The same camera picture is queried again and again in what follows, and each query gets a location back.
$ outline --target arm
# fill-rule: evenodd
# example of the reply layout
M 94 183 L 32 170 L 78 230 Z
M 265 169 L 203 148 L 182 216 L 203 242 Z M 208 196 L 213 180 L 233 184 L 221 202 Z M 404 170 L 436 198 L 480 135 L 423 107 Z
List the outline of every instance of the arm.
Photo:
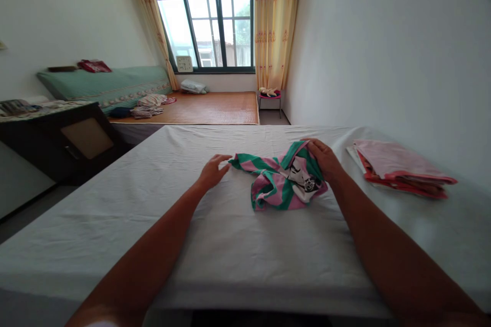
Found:
M 231 158 L 215 155 L 197 182 L 114 265 L 82 303 L 67 327 L 110 321 L 120 327 L 141 326 L 148 307 L 169 277 L 186 238 L 194 210 L 217 185 Z
M 368 199 L 328 146 L 310 139 L 308 148 L 334 192 L 368 275 L 396 317 L 488 325 L 471 298 Z

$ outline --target nightstand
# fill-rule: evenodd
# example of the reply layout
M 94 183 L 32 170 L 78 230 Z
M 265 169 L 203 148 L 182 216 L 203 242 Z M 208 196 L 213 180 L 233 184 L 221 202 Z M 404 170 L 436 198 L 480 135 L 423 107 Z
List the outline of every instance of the nightstand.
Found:
M 68 185 L 82 185 L 128 150 L 97 102 L 64 102 L 55 109 L 2 117 L 0 140 Z

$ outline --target window sill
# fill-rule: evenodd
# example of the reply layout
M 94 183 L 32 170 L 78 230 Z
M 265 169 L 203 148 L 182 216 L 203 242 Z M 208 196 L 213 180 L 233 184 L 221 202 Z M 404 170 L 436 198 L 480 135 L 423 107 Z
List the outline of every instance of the window sill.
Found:
M 252 72 L 223 72 L 223 71 L 216 71 L 216 72 L 192 72 L 192 73 L 179 73 L 179 72 L 174 72 L 175 75 L 200 75 L 200 74 L 256 74 L 255 71 Z
M 174 70 L 176 75 L 191 75 L 191 74 L 256 74 L 256 68 L 250 66 L 233 66 L 233 67 L 205 67 L 195 68 L 190 73 L 180 73 Z

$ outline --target toy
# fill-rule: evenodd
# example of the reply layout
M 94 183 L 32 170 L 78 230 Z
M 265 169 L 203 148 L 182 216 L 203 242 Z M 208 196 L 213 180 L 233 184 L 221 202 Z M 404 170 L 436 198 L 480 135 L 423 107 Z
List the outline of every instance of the toy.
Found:
M 259 92 L 262 93 L 263 95 L 267 95 L 268 97 L 276 97 L 276 88 L 264 88 L 261 87 L 259 89 Z

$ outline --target clock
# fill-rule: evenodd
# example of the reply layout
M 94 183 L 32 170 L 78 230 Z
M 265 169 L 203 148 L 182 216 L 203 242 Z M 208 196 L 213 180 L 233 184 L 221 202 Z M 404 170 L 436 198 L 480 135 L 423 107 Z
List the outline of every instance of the clock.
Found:
M 193 62 L 191 56 L 176 56 L 177 61 L 177 71 L 180 73 L 192 73 L 193 72 Z

